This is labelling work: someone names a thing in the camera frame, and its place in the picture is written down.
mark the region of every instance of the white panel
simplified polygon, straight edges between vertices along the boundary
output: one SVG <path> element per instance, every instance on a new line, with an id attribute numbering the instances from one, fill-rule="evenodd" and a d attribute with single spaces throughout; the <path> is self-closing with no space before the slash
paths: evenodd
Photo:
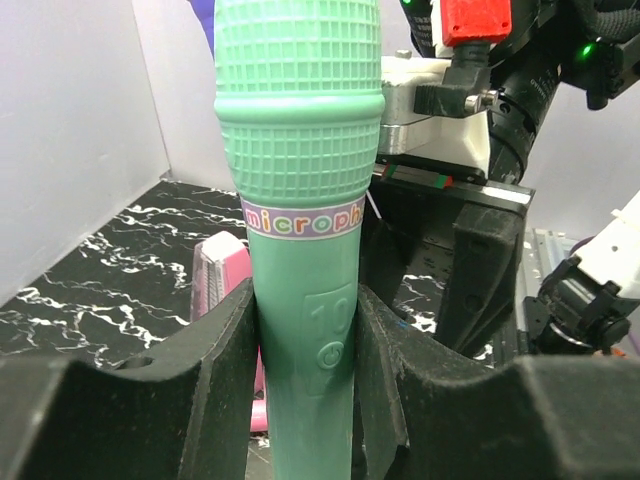
<path id="1" fill-rule="evenodd" d="M 598 233 L 640 189 L 640 85 L 598 112 L 585 93 L 560 87 L 523 185 L 537 189 L 529 224 L 572 238 Z"/>
<path id="2" fill-rule="evenodd" d="M 0 304 L 168 170 L 128 0 L 0 6 Z"/>
<path id="3" fill-rule="evenodd" d="M 186 1 L 133 6 L 173 177 L 232 190 L 213 111 L 215 68 L 198 19 Z"/>

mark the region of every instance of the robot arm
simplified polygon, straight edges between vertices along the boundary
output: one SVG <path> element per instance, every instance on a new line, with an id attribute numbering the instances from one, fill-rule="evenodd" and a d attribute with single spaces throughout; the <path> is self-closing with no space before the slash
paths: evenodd
<path id="1" fill-rule="evenodd" d="M 387 108 L 381 134 L 379 154 L 385 163 L 444 168 L 454 179 L 473 183 L 518 183 L 561 82 L 584 90 L 588 107 L 597 110 L 640 78 L 640 3 L 634 0 L 601 0 L 595 7 L 591 0 L 400 4 L 424 58 L 411 60 L 417 72 L 402 89 L 385 83 L 393 106 Z M 492 24 L 481 14 L 460 15 L 465 11 L 490 11 L 499 22 Z M 481 41 L 464 37 L 465 31 Z M 469 61 L 469 49 L 475 49 L 475 60 L 488 56 Z M 450 64 L 442 69 L 435 58 Z M 438 78 L 425 79 L 425 70 Z M 401 95 L 405 98 L 398 110 L 398 102 L 389 98 Z M 446 125 L 430 120 L 432 128 L 418 126 L 411 123 L 412 114 L 423 120 L 446 118 Z M 479 117 L 487 118 L 486 126 Z"/>
<path id="2" fill-rule="evenodd" d="M 539 353 L 609 353 L 640 305 L 640 192 L 545 279 L 530 337 Z"/>
<path id="3" fill-rule="evenodd" d="M 518 183 L 561 82 L 598 110 L 640 79 L 640 2 L 401 5 L 425 58 L 385 60 L 381 163 L 458 184 Z M 530 328 L 539 352 L 607 351 L 628 333 L 640 303 L 640 194 L 614 215 L 543 283 L 542 328 Z"/>

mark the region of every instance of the mint green microphone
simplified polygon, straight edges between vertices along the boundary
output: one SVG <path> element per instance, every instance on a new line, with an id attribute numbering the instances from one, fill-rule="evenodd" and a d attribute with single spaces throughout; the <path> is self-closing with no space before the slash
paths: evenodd
<path id="1" fill-rule="evenodd" d="M 377 0 L 217 0 L 277 480 L 351 477 L 360 229 L 384 110 Z"/>

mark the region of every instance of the pink toy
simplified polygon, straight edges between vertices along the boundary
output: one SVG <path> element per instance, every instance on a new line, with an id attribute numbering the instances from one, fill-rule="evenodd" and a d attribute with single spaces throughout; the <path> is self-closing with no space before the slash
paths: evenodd
<path id="1" fill-rule="evenodd" d="M 244 244 L 229 232 L 220 232 L 196 245 L 191 295 L 191 321 L 211 311 L 245 278 L 251 277 L 251 260 Z M 264 391 L 264 368 L 258 351 L 254 393 Z M 266 432 L 267 407 L 264 400 L 254 400 L 251 432 Z"/>

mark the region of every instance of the red block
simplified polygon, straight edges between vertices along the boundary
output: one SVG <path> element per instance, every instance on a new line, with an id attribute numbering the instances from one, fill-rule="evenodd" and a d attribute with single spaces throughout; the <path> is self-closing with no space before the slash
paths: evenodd
<path id="1" fill-rule="evenodd" d="M 440 0 L 440 9 L 448 47 L 469 40 L 499 43 L 511 33 L 511 0 Z"/>

